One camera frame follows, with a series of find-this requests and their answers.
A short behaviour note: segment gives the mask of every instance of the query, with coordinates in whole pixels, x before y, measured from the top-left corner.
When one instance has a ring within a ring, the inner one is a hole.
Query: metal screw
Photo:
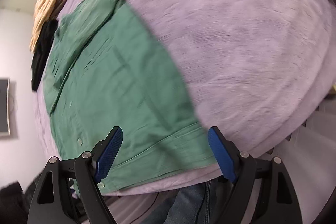
[[[84,159],[90,158],[90,156],[91,156],[91,152],[89,152],[89,151],[85,151],[85,152],[82,154],[82,157],[83,157]]]
[[[54,164],[56,161],[57,161],[57,158],[56,158],[56,157],[51,157],[51,158],[49,159],[49,162],[50,162],[51,164]]]
[[[240,155],[241,155],[241,157],[243,157],[243,158],[248,158],[248,157],[250,156],[250,154],[247,153],[246,151],[242,151],[242,152],[240,152]]]
[[[280,164],[282,162],[282,160],[279,157],[274,157],[273,160],[276,164]]]

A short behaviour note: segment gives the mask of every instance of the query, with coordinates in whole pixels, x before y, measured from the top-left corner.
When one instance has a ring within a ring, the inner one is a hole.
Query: black cord
[[[195,224],[197,224],[197,222],[198,222],[198,216],[199,216],[199,214],[201,212],[201,209],[202,209],[202,206],[203,206],[203,203],[204,203],[204,200],[205,200],[206,193],[207,193],[207,184],[206,184],[206,182],[204,182],[204,196],[203,196],[203,200],[202,200],[201,206],[199,207],[198,212],[196,214]]]
[[[153,201],[153,203],[152,203],[152,205],[141,215],[141,216],[139,216],[139,217],[137,217],[136,219],[134,219],[132,222],[130,222],[130,224],[132,224],[134,221],[136,221],[136,220],[138,220],[139,218],[141,218],[145,213],[147,213],[148,212],[148,210],[150,209],[150,208],[152,208],[152,206],[154,205],[154,203],[155,203],[155,201],[156,201],[156,199],[158,198],[158,196],[159,196],[159,193],[160,192],[158,192],[157,193],[157,195],[156,195],[156,198],[154,199],[154,201]]]

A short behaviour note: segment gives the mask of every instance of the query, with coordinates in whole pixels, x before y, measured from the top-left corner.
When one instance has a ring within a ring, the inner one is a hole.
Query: blue jeans
[[[209,224],[216,205],[217,179],[181,188],[141,224]]]

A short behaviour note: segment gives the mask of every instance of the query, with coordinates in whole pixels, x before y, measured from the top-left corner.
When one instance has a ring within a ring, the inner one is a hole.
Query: mattress
[[[59,18],[82,0],[68,0]],[[196,113],[240,150],[258,157],[291,134],[335,79],[335,6],[330,0],[128,0],[181,70]],[[37,131],[47,157],[59,156],[35,95]],[[114,195],[204,182],[218,165]]]

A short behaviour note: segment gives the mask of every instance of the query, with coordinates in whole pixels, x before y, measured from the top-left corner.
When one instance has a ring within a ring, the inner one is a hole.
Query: folded green garment
[[[125,0],[84,0],[62,19],[44,97],[64,160],[123,129],[103,193],[216,162],[178,69]]]

